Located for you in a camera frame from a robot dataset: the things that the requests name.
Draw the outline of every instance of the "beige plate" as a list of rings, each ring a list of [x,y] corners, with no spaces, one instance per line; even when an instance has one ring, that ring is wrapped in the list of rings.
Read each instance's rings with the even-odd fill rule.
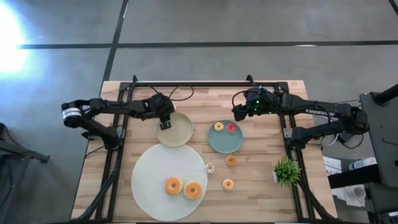
[[[174,112],[170,115],[170,122],[172,127],[163,131],[159,125],[157,126],[157,139],[170,147],[179,147],[187,143],[193,133],[192,121],[185,114]]]

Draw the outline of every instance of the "bright light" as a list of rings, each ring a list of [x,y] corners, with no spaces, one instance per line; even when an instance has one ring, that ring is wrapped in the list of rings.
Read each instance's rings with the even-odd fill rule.
[[[16,46],[24,43],[17,20],[12,11],[0,2],[0,78],[5,72],[19,71],[27,56],[26,50],[17,50]]]

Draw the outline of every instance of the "gray-blue plate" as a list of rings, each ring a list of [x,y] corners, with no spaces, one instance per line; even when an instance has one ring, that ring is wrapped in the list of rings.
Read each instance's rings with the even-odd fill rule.
[[[243,134],[241,128],[232,121],[222,120],[217,121],[224,125],[224,129],[221,131],[214,130],[214,124],[210,126],[209,133],[207,135],[207,140],[209,145],[217,152],[229,154],[237,151],[243,143]],[[234,123],[236,130],[234,133],[227,131],[226,126],[229,123]]]

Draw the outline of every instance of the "black floor stripe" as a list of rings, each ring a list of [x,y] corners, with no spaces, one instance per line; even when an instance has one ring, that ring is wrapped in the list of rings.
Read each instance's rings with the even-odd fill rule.
[[[398,16],[398,6],[396,4],[396,2],[394,0],[388,0],[392,6],[392,8],[394,9],[394,11],[396,12],[397,16]]]
[[[113,61],[116,55],[116,49],[118,47],[120,33],[122,31],[122,26],[124,22],[124,13],[126,12],[128,2],[129,0],[123,0],[122,8],[120,9],[118,24],[116,26],[116,30],[114,31],[112,47],[109,52],[108,61],[106,62],[104,76],[102,77],[102,82],[109,81],[109,78],[111,76]]]
[[[108,49],[112,44],[22,44],[17,49]]]
[[[292,41],[292,42],[174,42],[174,43],[130,43],[118,44],[118,48],[127,49],[164,49],[164,48],[199,48],[199,47],[291,47],[301,45],[314,46],[367,46],[398,45],[398,40],[365,41]]]

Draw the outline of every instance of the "green plant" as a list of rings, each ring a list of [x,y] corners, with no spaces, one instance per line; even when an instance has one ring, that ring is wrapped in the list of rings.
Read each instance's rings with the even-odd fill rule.
[[[273,171],[276,174],[277,182],[281,187],[291,187],[300,180],[300,169],[296,167],[291,159],[282,159],[274,166]]]

